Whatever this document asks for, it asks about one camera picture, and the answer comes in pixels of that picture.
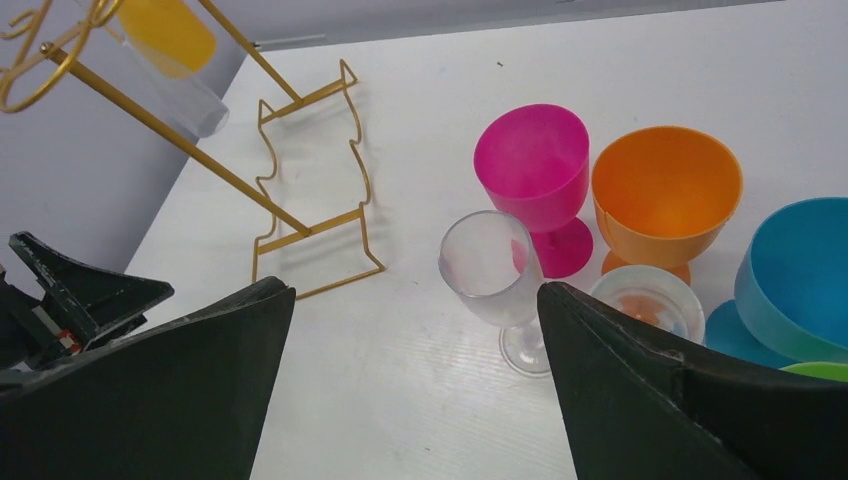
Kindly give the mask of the orange plastic wine glass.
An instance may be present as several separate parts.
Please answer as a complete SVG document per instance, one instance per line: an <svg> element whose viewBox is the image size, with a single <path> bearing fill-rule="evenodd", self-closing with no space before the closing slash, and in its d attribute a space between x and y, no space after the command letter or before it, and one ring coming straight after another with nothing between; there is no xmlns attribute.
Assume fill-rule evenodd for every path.
<svg viewBox="0 0 848 480"><path fill-rule="evenodd" d="M609 144L591 173L595 218L609 248L601 271L629 265L691 281L691 262L716 240L743 195L734 153L681 126L654 126Z"/></svg>

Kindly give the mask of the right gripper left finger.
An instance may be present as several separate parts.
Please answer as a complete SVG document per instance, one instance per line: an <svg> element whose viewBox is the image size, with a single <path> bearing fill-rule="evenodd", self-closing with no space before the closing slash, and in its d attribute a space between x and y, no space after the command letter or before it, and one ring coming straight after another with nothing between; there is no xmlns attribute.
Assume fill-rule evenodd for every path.
<svg viewBox="0 0 848 480"><path fill-rule="evenodd" d="M1 375L5 479L247 479L296 292L264 278L199 311Z"/></svg>

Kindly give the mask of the clear wine glass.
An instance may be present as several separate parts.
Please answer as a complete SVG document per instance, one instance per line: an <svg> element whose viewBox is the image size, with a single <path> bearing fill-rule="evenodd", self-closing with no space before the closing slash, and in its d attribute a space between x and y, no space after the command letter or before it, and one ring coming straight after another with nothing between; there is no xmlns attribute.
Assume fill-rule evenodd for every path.
<svg viewBox="0 0 848 480"><path fill-rule="evenodd" d="M511 369L531 378L550 374L537 310L544 276L516 217L482 210L460 218L441 240L438 269L470 312L499 329L499 350Z"/></svg>
<svg viewBox="0 0 848 480"><path fill-rule="evenodd" d="M603 274L589 295L666 332L703 344L706 318L695 292L670 272L627 265Z"/></svg>
<svg viewBox="0 0 848 480"><path fill-rule="evenodd" d="M221 130L230 111L200 78L201 71L208 64L187 78L165 78L129 43L116 14L107 21L104 29L128 52L136 71L149 85L153 98L164 107L166 113L198 138L210 137Z"/></svg>

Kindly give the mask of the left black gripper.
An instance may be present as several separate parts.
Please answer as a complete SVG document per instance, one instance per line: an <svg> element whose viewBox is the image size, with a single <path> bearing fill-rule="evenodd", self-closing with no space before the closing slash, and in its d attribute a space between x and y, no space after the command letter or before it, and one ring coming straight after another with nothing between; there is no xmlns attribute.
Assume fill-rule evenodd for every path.
<svg viewBox="0 0 848 480"><path fill-rule="evenodd" d="M1 271L1 367L31 370L101 347L146 322L145 313L174 294L164 281L126 275L74 260L32 233L8 245L36 277L33 297Z"/></svg>

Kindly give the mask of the green plastic wine glass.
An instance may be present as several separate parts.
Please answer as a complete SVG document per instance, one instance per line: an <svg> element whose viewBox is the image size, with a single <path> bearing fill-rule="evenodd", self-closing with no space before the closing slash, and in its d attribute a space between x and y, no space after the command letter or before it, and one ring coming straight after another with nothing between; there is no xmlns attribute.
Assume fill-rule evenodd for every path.
<svg viewBox="0 0 848 480"><path fill-rule="evenodd" d="M848 365L846 363L827 361L802 362L782 367L781 370L813 378L848 382Z"/></svg>

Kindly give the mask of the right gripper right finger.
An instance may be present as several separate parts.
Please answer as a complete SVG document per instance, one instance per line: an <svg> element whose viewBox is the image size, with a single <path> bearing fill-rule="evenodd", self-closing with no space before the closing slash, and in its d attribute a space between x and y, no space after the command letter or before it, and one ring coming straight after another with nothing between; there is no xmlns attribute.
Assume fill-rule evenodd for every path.
<svg viewBox="0 0 848 480"><path fill-rule="evenodd" d="M537 310L581 479L843 479L847 386L740 360L564 282Z"/></svg>

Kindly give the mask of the magenta plastic wine glass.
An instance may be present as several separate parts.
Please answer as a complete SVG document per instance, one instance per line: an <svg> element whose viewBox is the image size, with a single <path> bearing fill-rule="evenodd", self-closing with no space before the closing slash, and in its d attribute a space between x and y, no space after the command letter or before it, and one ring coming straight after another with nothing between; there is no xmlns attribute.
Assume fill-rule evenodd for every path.
<svg viewBox="0 0 848 480"><path fill-rule="evenodd" d="M547 278L576 274L592 256L592 233L578 217L588 196L589 153L586 125L554 104L510 110L476 143L479 182L497 210L529 231Z"/></svg>

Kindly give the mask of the blue plastic wine glass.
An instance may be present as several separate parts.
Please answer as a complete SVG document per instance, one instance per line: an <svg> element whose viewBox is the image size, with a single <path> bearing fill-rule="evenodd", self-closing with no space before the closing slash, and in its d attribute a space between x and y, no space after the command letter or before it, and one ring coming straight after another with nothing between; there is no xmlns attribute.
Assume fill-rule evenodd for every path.
<svg viewBox="0 0 848 480"><path fill-rule="evenodd" d="M782 368L847 361L847 200L782 207L756 229L732 299L706 321L708 348Z"/></svg>

